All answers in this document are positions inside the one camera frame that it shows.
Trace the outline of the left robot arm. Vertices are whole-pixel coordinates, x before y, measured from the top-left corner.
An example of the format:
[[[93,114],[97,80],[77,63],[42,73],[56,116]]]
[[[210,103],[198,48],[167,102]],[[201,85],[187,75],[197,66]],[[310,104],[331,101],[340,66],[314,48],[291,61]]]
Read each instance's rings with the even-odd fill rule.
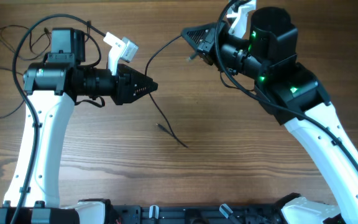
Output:
[[[85,64],[87,33],[72,28],[52,31],[51,51],[24,74],[29,100],[14,177],[0,207],[0,223],[116,223],[107,199],[80,200],[61,207],[58,188],[63,140],[78,97],[111,97],[132,103],[158,85],[129,66],[137,45],[106,34],[110,46],[105,69]]]

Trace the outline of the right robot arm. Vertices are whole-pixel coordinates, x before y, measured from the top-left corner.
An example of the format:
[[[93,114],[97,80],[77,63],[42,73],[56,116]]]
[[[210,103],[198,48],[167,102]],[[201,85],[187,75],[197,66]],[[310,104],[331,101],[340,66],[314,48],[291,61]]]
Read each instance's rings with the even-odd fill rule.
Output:
[[[336,199],[332,206],[287,195],[274,207],[274,222],[358,223],[358,151],[323,84],[297,61],[298,30],[287,11],[231,1],[216,22],[181,34],[196,56],[228,77],[231,88],[242,89],[237,74],[253,79],[246,94],[304,147]]]

